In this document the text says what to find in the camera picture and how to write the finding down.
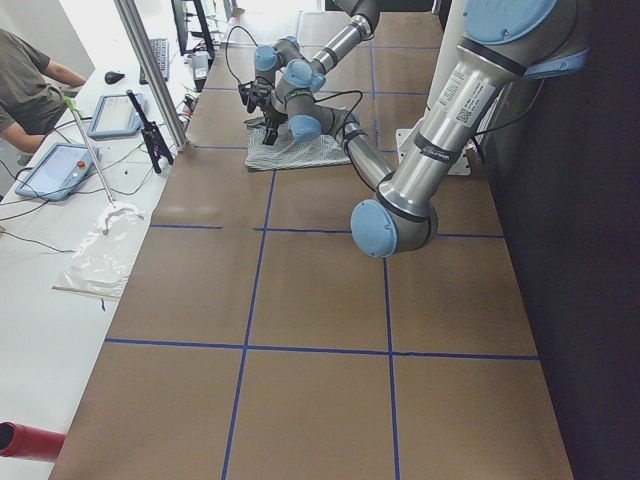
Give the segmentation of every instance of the computer mouse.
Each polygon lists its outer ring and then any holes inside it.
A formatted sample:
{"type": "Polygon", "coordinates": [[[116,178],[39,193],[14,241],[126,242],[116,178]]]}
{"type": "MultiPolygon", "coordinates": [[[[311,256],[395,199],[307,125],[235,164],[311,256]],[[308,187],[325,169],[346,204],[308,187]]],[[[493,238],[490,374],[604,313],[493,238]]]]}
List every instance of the computer mouse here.
{"type": "Polygon", "coordinates": [[[113,85],[124,78],[124,73],[119,72],[107,72],[104,74],[104,81],[109,85],[113,85]]]}

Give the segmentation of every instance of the gray t-shirt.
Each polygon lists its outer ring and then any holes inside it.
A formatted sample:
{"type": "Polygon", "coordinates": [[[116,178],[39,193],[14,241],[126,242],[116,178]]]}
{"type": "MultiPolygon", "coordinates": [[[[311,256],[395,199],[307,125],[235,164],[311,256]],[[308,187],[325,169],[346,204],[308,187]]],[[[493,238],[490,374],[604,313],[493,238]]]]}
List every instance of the gray t-shirt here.
{"type": "Polygon", "coordinates": [[[46,134],[62,116],[62,93],[42,77],[49,61],[0,28],[0,132],[17,122],[30,135],[46,134]]]}

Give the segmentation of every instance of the label sticker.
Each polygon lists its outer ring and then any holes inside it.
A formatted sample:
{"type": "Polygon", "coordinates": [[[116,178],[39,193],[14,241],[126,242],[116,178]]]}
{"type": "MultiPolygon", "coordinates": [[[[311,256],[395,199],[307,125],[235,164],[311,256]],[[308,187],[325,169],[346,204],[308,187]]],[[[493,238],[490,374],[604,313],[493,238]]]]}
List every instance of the label sticker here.
{"type": "Polygon", "coordinates": [[[482,113],[483,107],[487,104],[494,91],[495,87],[488,83],[475,82],[475,85],[471,88],[471,93],[458,110],[455,120],[465,127],[471,127],[480,113],[482,113]]]}
{"type": "Polygon", "coordinates": [[[462,88],[462,85],[464,85],[466,79],[467,76],[458,70],[454,70],[451,73],[440,97],[438,97],[438,103],[445,112],[449,111],[449,106],[455,101],[458,92],[462,88]]]}

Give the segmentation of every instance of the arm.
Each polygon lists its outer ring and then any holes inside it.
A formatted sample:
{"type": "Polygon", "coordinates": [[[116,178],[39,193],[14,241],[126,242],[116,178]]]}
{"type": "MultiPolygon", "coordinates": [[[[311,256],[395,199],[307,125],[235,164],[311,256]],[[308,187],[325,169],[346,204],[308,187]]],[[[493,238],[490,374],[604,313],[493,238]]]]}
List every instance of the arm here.
{"type": "Polygon", "coordinates": [[[26,153],[35,153],[44,141],[44,135],[29,135],[19,123],[13,123],[0,132],[0,137],[5,139],[18,150],[26,153]]]}
{"type": "Polygon", "coordinates": [[[42,73],[57,82],[64,83],[71,87],[80,87],[87,81],[87,79],[82,75],[78,75],[70,68],[61,65],[54,60],[49,61],[47,68],[45,68],[42,73]]]}

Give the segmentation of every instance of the grid of blue tape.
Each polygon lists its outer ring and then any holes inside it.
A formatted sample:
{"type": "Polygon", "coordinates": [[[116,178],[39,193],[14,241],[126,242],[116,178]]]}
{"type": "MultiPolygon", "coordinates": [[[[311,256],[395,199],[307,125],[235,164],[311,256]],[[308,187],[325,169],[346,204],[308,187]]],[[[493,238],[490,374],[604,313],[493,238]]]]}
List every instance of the grid of blue tape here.
{"type": "MultiPolygon", "coordinates": [[[[296,27],[296,36],[300,27],[300,17],[298,17],[298,25],[296,27]]],[[[434,50],[434,47],[376,47],[372,42],[369,42],[371,52],[371,77],[373,90],[368,93],[373,96],[375,100],[377,94],[384,95],[420,95],[426,96],[424,93],[412,93],[412,92],[378,92],[376,90],[375,79],[375,55],[374,49],[382,48],[409,48],[419,50],[434,50]]],[[[236,91],[232,88],[212,88],[205,87],[205,90],[212,91],[236,91]]],[[[326,93],[338,93],[333,91],[326,91],[326,93]]],[[[380,147],[380,132],[377,124],[377,118],[375,119],[376,130],[376,143],[380,147]]],[[[246,147],[233,147],[233,146],[208,146],[197,145],[195,148],[205,148],[214,150],[246,150],[246,147]]],[[[395,151],[384,151],[385,153],[395,153],[395,151]]],[[[273,198],[273,192],[275,187],[277,171],[272,172],[271,186],[269,190],[269,197],[267,201],[267,212],[265,214],[264,225],[261,228],[255,228],[256,231],[262,232],[262,238],[260,242],[260,250],[258,255],[258,264],[256,266],[256,273],[253,284],[253,292],[251,296],[251,305],[249,308],[249,317],[247,319],[247,328],[245,331],[244,343],[238,344],[218,344],[218,343],[198,343],[198,342],[170,342],[170,341],[154,341],[144,339],[121,339],[121,338],[106,338],[106,343],[113,344],[129,344],[129,345],[154,345],[154,346],[166,346],[166,347],[187,347],[187,348],[213,348],[213,349],[230,349],[242,351],[242,358],[240,361],[240,369],[238,372],[238,379],[236,383],[235,397],[233,401],[233,409],[231,413],[231,422],[229,426],[229,433],[227,438],[227,446],[225,450],[224,464],[222,469],[221,480],[226,480],[229,461],[231,458],[231,450],[233,447],[233,437],[235,432],[236,419],[238,414],[238,407],[240,404],[240,395],[242,392],[242,381],[244,377],[244,369],[246,365],[247,354],[250,351],[272,351],[272,352],[298,352],[298,353],[320,353],[320,354],[333,354],[333,355],[372,355],[372,356],[387,356],[389,359],[389,389],[391,396],[391,425],[393,432],[393,454],[394,454],[394,471],[395,480],[400,480],[400,452],[399,452],[399,433],[398,433],[398,420],[397,420],[397,406],[396,406],[396,384],[395,384],[395,368],[394,358],[397,357],[426,357],[426,358],[452,358],[452,359],[467,359],[467,360],[504,360],[504,361],[538,361],[539,358],[533,355],[483,355],[483,354],[464,354],[464,353],[448,353],[448,352],[402,352],[396,351],[393,348],[393,329],[392,329],[392,312],[390,304],[390,290],[389,290],[389,276],[388,265],[386,259],[382,260],[383,276],[384,276],[384,292],[385,292],[385,310],[387,321],[387,347],[386,351],[383,350],[357,350],[357,349],[337,349],[337,348],[310,348],[310,347],[282,347],[271,345],[252,345],[251,340],[251,327],[253,325],[253,314],[255,308],[255,302],[257,297],[258,285],[260,282],[260,271],[262,267],[262,258],[264,255],[264,245],[268,233],[275,232],[290,232],[290,233],[331,233],[331,234],[350,234],[350,231],[346,230],[320,230],[320,229],[275,229],[269,228],[269,215],[271,212],[271,201],[273,198]]],[[[205,225],[167,225],[167,224],[152,224],[151,228],[182,228],[182,229],[223,229],[222,226],[205,226],[205,225]]],[[[473,235],[473,234],[459,234],[459,233],[439,233],[440,237],[460,237],[460,238],[494,238],[502,239],[502,235],[473,235]]]]}

